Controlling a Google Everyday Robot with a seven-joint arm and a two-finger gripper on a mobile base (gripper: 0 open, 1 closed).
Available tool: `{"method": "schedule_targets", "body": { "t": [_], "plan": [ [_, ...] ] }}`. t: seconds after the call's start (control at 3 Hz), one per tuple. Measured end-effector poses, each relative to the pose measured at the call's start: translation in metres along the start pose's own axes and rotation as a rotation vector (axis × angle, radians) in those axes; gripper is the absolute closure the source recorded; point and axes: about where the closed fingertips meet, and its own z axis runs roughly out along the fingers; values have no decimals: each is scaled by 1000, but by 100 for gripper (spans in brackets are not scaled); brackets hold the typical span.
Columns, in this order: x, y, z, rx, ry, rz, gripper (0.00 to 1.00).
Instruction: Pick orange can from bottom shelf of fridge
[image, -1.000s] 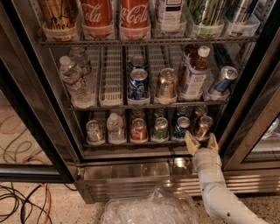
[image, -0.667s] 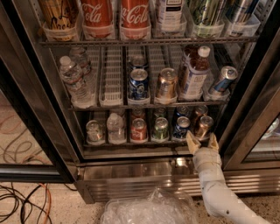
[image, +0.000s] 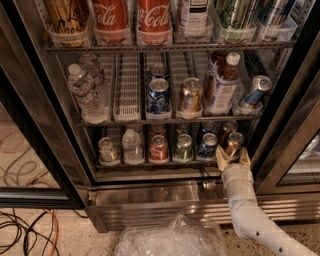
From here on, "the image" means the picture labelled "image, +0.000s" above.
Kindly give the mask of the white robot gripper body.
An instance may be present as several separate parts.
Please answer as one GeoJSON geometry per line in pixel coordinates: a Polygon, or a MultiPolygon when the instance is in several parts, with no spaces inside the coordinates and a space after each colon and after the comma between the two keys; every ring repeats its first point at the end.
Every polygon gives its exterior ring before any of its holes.
{"type": "Polygon", "coordinates": [[[222,172],[223,186],[229,200],[255,200],[253,177],[246,165],[232,163],[222,172]]]}

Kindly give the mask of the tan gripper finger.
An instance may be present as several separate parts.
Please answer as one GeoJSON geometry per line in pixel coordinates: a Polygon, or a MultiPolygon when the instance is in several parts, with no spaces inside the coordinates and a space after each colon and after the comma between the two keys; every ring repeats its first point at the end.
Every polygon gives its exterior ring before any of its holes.
{"type": "Polygon", "coordinates": [[[251,166],[251,160],[245,147],[240,151],[239,163],[247,167],[251,166]]]}
{"type": "Polygon", "coordinates": [[[216,160],[218,169],[223,172],[230,164],[229,156],[224,152],[223,148],[218,145],[216,149],[216,160]]]}

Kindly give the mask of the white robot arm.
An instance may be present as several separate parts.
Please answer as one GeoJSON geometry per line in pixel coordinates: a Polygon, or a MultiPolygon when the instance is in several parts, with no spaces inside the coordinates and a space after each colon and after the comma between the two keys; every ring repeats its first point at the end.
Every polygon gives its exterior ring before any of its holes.
{"type": "Polygon", "coordinates": [[[291,238],[259,207],[246,148],[241,149],[239,161],[232,163],[231,157],[218,145],[216,158],[227,191],[232,225],[238,237],[256,240],[277,256],[318,256],[291,238]]]}

